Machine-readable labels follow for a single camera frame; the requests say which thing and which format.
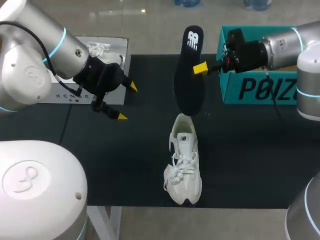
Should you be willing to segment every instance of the sneaker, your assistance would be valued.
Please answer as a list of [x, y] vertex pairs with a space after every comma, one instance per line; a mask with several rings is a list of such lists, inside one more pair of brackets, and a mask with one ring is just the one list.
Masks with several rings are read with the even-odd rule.
[[109, 51], [111, 46], [110, 44], [90, 41], [86, 46], [89, 49], [89, 53], [92, 57], [99, 58], [105, 64], [117, 63], [121, 65], [124, 60], [124, 57], [119, 53]]
[[164, 170], [163, 189], [179, 205], [195, 204], [201, 195], [198, 139], [191, 117], [179, 114], [173, 125], [169, 150], [173, 150], [172, 165]]

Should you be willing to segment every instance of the floor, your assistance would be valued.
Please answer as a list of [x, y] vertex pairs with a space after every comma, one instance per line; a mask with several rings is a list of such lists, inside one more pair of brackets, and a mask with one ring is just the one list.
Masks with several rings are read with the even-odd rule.
[[[319, 0], [274, 0], [265, 12], [242, 0], [33, 0], [76, 36], [126, 37], [131, 54], [176, 54], [184, 29], [204, 30], [204, 53], [215, 53], [221, 25], [299, 25], [320, 19]], [[284, 209], [124, 207], [121, 240], [285, 240]]]

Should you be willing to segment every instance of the shoe lace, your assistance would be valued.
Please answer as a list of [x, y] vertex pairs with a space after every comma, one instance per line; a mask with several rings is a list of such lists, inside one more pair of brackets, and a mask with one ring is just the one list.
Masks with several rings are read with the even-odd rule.
[[92, 56], [103, 58], [104, 52], [109, 50], [110, 44], [100, 42], [88, 42], [86, 45]]
[[180, 183], [181, 179], [184, 178], [185, 174], [194, 174], [194, 165], [197, 162], [197, 156], [197, 152], [192, 152], [191, 156], [174, 153], [172, 155], [173, 169], [171, 170], [171, 174], [163, 183], [163, 189], [167, 191], [167, 185], [169, 181], [172, 181], [173, 184], [178, 184]]

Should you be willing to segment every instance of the new balance insole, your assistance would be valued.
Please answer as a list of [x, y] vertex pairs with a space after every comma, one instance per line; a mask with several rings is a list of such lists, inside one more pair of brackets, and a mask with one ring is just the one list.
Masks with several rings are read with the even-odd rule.
[[195, 75], [193, 67], [200, 64], [204, 32], [199, 26], [188, 26], [183, 34], [182, 48], [173, 78], [173, 92], [179, 110], [194, 116], [205, 99], [204, 77]]

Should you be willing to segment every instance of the table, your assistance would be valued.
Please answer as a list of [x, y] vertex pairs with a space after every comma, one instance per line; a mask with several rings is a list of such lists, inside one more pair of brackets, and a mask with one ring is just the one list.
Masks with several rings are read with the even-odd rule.
[[[215, 55], [204, 55], [208, 64]], [[177, 55], [133, 55], [129, 76], [139, 90], [114, 106], [113, 121], [89, 105], [39, 104], [0, 118], [0, 140], [43, 140], [81, 162], [93, 206], [176, 207], [163, 190], [171, 163], [169, 134], [179, 114], [173, 95]], [[285, 209], [320, 170], [320, 123], [292, 105], [223, 104], [217, 74], [206, 80], [198, 136], [202, 195], [198, 208]]]

